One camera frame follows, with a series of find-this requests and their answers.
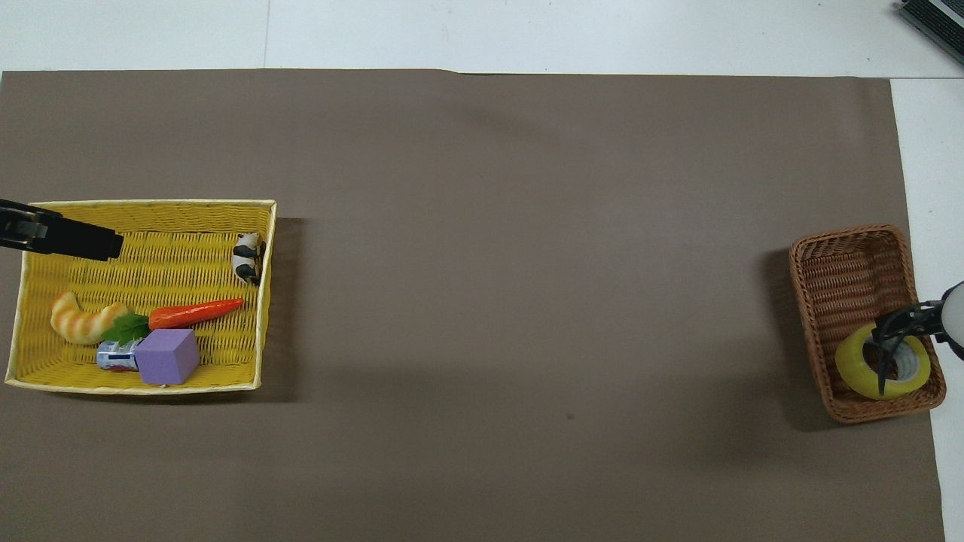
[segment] white table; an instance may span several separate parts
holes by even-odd
[[[917,286],[964,280],[964,67],[886,0],[0,0],[0,69],[441,68],[892,79]],[[932,411],[964,541],[964,362]]]

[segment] purple block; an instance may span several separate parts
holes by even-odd
[[[184,384],[201,362],[198,341],[189,329],[154,330],[135,355],[145,384]]]

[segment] basket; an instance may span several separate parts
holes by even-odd
[[[834,230],[803,237],[790,248],[810,366],[823,404],[842,423],[926,411],[944,401],[947,384],[929,338],[930,377],[907,395],[886,400],[853,391],[837,371],[837,346],[878,316],[917,303],[910,251],[890,225]]]
[[[128,200],[32,203],[123,235],[118,258],[94,261],[23,253],[6,383],[50,392],[136,395],[253,390],[261,384],[268,330],[276,204],[253,200]],[[239,233],[266,242],[260,286],[230,265]],[[158,307],[243,298],[241,309],[192,327],[201,364],[181,385],[144,384],[136,372],[97,367],[96,345],[64,341],[50,326],[53,299],[73,291],[84,311],[115,302],[148,314]]]

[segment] green leaf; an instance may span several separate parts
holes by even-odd
[[[114,320],[114,327],[104,332],[104,340],[112,340],[117,344],[127,344],[131,340],[143,339],[150,334],[147,317],[135,312],[129,312]]]

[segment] croissant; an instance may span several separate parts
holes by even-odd
[[[115,303],[101,312],[83,312],[73,292],[66,291],[54,300],[50,325],[67,342],[97,344],[100,336],[114,326],[114,320],[125,314],[127,307],[123,303]]]

